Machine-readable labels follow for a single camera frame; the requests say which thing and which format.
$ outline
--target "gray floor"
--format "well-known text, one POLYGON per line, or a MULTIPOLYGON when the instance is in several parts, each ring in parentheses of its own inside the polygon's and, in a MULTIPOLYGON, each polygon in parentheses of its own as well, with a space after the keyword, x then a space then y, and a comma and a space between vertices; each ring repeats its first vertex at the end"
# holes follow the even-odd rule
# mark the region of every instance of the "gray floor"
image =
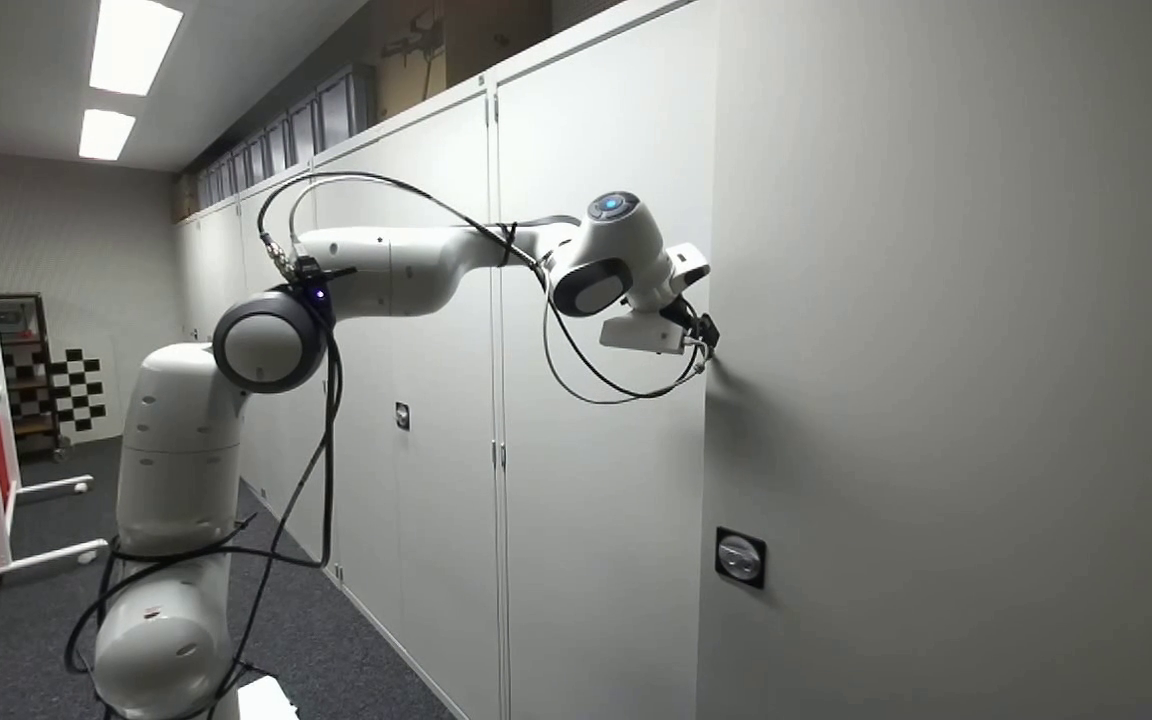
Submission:
MULTIPOLYGON (((28 462, 28 481, 94 473, 88 495, 24 498, 18 557, 111 531, 115 438, 69 447, 60 460, 28 462)), ((235 607, 253 601, 261 565, 235 560, 235 607)), ((95 597, 94 569, 45 569, 0 579, 0 720, 101 720, 86 674, 66 673, 66 636, 95 597)), ((266 592, 250 661, 276 673, 305 720, 447 720, 443 703, 375 636, 375 629, 320 575, 276 569, 266 592)))

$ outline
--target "fluorescent light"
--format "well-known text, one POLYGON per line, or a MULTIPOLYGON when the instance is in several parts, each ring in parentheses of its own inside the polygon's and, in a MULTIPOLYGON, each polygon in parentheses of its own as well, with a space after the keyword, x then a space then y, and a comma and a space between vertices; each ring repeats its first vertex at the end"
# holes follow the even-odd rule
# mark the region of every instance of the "fluorescent light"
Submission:
POLYGON ((181 13, 153 0, 101 0, 94 88, 148 97, 181 13))
POLYGON ((135 114, 88 107, 79 154, 88 160, 119 160, 133 136, 135 114))

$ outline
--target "black cable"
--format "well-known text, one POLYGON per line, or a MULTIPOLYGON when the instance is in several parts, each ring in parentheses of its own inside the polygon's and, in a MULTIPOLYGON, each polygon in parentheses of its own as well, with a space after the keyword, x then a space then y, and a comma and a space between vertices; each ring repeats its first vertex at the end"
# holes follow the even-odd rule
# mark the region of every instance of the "black cable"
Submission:
POLYGON ((107 585, 111 585, 111 565, 115 565, 115 550, 103 550, 103 569, 101 569, 101 601, 107 597, 107 585))
MULTIPOLYGON (((443 204, 439 195, 433 195, 433 193, 424 193, 424 188, 416 188, 416 182, 409 182, 409 181, 397 181, 397 177, 386 177, 386 173, 305 173, 305 177, 291 177, 290 182, 274 188, 274 193, 266 195, 261 210, 255 210, 255 239, 266 242, 266 251, 270 251, 274 261, 276 261, 276 246, 274 246, 274 237, 270 237, 270 226, 266 226, 266 217, 270 217, 270 209, 274 209, 290 188, 311 182, 311 181, 372 181, 372 182, 402 188, 402 193, 409 193, 409 195, 419 195, 419 200, 438 204, 439 210, 455 217, 462 224, 478 226, 483 239, 510 246, 510 239, 495 237, 488 224, 473 218, 468 210, 443 204)), ((533 251, 525 251, 525 246, 510 246, 510 251, 514 251, 525 268, 533 268, 533 270, 541 274, 541 265, 536 265, 533 251)))
MULTIPOLYGON (((266 195, 261 210, 255 210, 255 237, 261 237, 261 242, 270 246, 274 261, 276 261, 276 251, 274 251, 266 217, 270 217, 270 209, 276 204, 276 195, 284 195, 284 193, 296 188, 296 182, 311 182, 311 181, 375 181, 375 182, 402 188, 402 193, 409 193, 409 195, 419 195, 419 200, 443 209, 447 217, 466 218, 468 226, 478 226, 483 239, 499 242, 504 257, 515 257, 515 261, 536 274, 536 283, 544 288, 544 297, 554 297, 554 292, 549 292, 549 278, 544 278, 544 270, 541 270, 541 261, 536 261, 533 251, 515 246, 515 237, 514 237, 514 233, 515 233, 515 226, 541 226, 541 224, 581 224, 575 217, 536 217, 536 218, 522 218, 522 224, 499 224, 499 233, 492 233, 488 224, 481 224, 481 218, 473 218, 468 210, 443 204, 439 195, 433 195, 433 193, 424 193, 424 188, 416 188, 416 182, 409 182, 409 181, 386 177, 386 173, 305 173, 305 177, 274 188, 274 193, 266 195)), ((654 392, 638 392, 638 388, 615 384, 610 372, 599 372, 599 367, 587 360, 587 352, 575 345, 575 337, 570 330, 566 317, 561 317, 561 313, 554 313, 554 317, 558 317, 570 349, 575 352, 575 360, 581 360, 599 384, 610 384, 619 401, 661 401, 661 397, 675 392, 679 384, 688 384, 691 377, 703 372, 703 360, 708 360, 708 352, 714 352, 703 341, 691 341, 691 360, 688 360, 688 367, 685 367, 674 384, 654 388, 654 392)), ((583 401, 583 405, 619 405, 619 401, 592 401, 592 397, 575 392, 575 388, 558 372, 554 352, 549 352, 549 367, 554 367, 558 384, 561 384, 570 397, 575 397, 575 401, 583 401)))
POLYGON ((632 388, 615 384, 610 372, 599 372, 599 367, 583 354, 583 349, 575 345, 573 329, 566 322, 566 317, 561 317, 554 304, 544 304, 544 313, 541 313, 541 345, 544 345, 549 377, 554 377, 570 397, 575 397, 581 405, 641 405, 641 401, 661 401, 661 397, 675 392, 679 384, 688 384, 691 377, 702 377, 702 372, 703 372, 703 360, 708 360, 708 349, 703 349, 702 341, 691 341, 691 354, 688 354, 685 372, 679 372, 674 384, 654 388, 654 392, 632 392, 632 388), (558 360, 554 360, 549 317, 566 329, 575 360, 581 360, 599 384, 610 384, 610 388, 619 392, 619 397, 610 397, 610 401, 605 401, 605 397, 583 397, 583 392, 575 392, 575 388, 566 379, 566 372, 561 372, 558 360))
POLYGON ((302 204, 311 195, 311 193, 320 193, 320 188, 328 188, 328 182, 309 182, 296 200, 291 200, 291 209, 290 209, 290 239, 291 239, 291 257, 296 257, 296 242, 302 242, 302 226, 296 226, 296 218, 302 218, 302 204))
POLYGON ((77 661, 77 642, 79 642, 79 633, 103 612, 103 604, 107 604, 111 597, 119 597, 124 588, 133 588, 133 585, 140 585, 140 579, 148 579, 148 575, 155 575, 155 570, 165 570, 165 569, 177 569, 177 565, 188 565, 188 560, 200 560, 200 557, 212 557, 212 550, 253 550, 253 547, 230 547, 230 539, 234 539, 235 531, 246 531, 246 523, 234 526, 234 531, 225 531, 225 535, 212 539, 212 545, 200 545, 200 547, 177 550, 177 557, 161 557, 161 560, 153 560, 153 565, 119 575, 115 585, 107 585, 107 588, 79 612, 79 619, 69 629, 69 639, 66 639, 66 673, 77 673, 77 674, 88 674, 88 673, 94 673, 94 669, 86 669, 86 664, 77 661))
POLYGON ((332 434, 336 434, 336 410, 341 410, 341 397, 344 397, 344 367, 341 367, 341 345, 336 345, 336 337, 328 330, 326 337, 328 341, 328 425, 326 425, 326 434, 320 434, 320 442, 317 442, 317 450, 311 450, 311 460, 305 462, 305 473, 302 473, 302 481, 296 481, 296 490, 291 490, 291 498, 284 505, 284 512, 282 512, 282 523, 276 523, 276 531, 274 531, 274 539, 270 539, 270 560, 266 560, 266 569, 261 569, 261 585, 255 585, 255 597, 253 597, 253 607, 250 607, 250 619, 246 619, 246 633, 241 633, 241 639, 235 639, 235 652, 234 652, 234 661, 230 661, 230 669, 225 669, 225 674, 219 674, 219 686, 215 686, 215 698, 225 698, 225 693, 234 693, 234 684, 241 680, 241 661, 246 661, 246 647, 250 647, 250 639, 253 639, 253 629, 255 629, 255 617, 261 617, 261 604, 266 604, 266 592, 270 592, 270 575, 274 575, 274 557, 276 557, 276 545, 284 539, 284 531, 290 531, 290 519, 291 519, 291 512, 296 512, 296 498, 302 498, 302 490, 309 489, 309 477, 311 477, 311 468, 317 468, 317 460, 328 450, 328 468, 326 473, 332 473, 332 434))

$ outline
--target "white wall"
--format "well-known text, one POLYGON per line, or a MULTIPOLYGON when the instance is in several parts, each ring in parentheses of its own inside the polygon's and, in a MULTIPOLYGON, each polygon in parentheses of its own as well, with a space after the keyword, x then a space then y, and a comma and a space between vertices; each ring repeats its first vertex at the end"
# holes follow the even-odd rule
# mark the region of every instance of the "white wall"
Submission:
POLYGON ((0 292, 45 292, 53 354, 101 360, 119 434, 140 354, 184 337, 167 177, 0 154, 0 292))
MULTIPOLYGON (((708 246, 714 56, 695 53, 708 3, 661 8, 615 8, 317 166, 397 173, 473 217, 583 210, 596 193, 632 188, 674 239, 708 246)), ((181 224, 200 330, 274 278, 255 274, 253 239, 266 193, 181 224)), ((447 218, 386 188, 332 182, 305 204, 305 224, 447 218)), ((416 673, 473 720, 695 715, 702 384, 658 409, 570 401, 544 372, 541 301, 525 270, 478 270, 438 317, 347 320, 341 345, 332 570, 416 673), (397 433, 397 401, 411 405, 411 433, 397 433)), ((630 384, 664 384, 679 367, 592 354, 630 384)), ((305 454, 320 421, 317 388, 296 397, 250 409, 241 468, 274 507, 291 482, 290 454, 305 454)), ((317 547, 317 531, 309 498, 291 535, 317 547)))
POLYGON ((1152 715, 1152 3, 721 3, 702 715, 1152 715))

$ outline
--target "white robotic arm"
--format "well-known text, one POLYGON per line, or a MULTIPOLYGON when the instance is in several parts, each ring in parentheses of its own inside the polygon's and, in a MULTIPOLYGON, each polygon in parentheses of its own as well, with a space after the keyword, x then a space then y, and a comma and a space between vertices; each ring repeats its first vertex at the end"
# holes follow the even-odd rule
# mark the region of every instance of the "white robotic arm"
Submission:
POLYGON ((721 341, 718 322, 685 301, 685 288, 708 274, 703 251, 664 246, 632 193, 605 193, 575 233, 522 226, 510 246, 478 226, 317 226, 302 237, 291 288, 219 317, 215 363, 253 392, 296 388, 326 354, 326 322, 438 313, 466 270, 495 265, 533 265, 566 317, 596 317, 630 301, 630 317, 605 322, 610 349, 685 352, 688 330, 708 349, 721 341))
POLYGON ((630 193, 592 200, 554 226, 483 237, 481 226, 320 226, 302 237, 290 288, 235 304, 209 345, 173 345, 143 360, 115 498, 115 550, 140 579, 119 588, 95 633, 94 680, 130 720, 235 715, 230 684, 230 557, 235 531, 235 447, 250 392, 290 392, 320 360, 336 320, 424 317, 452 301, 473 268, 528 265, 566 317, 596 317, 605 345, 679 352, 718 345, 685 288, 708 274, 695 246, 664 246, 630 193))

